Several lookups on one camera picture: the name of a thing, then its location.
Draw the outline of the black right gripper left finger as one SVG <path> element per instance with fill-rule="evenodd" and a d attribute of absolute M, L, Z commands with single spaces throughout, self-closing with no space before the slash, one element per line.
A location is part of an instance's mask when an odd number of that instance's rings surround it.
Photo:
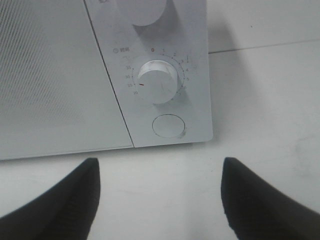
<path fill-rule="evenodd" d="M 100 165 L 87 158 L 49 190 L 0 219 L 2 240 L 86 240 L 101 195 Z"/>

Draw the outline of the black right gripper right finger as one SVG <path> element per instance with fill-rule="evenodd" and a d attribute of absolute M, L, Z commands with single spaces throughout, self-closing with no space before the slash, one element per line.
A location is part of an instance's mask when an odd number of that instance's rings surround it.
<path fill-rule="evenodd" d="M 224 159 L 220 196 L 239 240 L 318 240 L 320 214 L 270 185 L 237 158 Z"/>

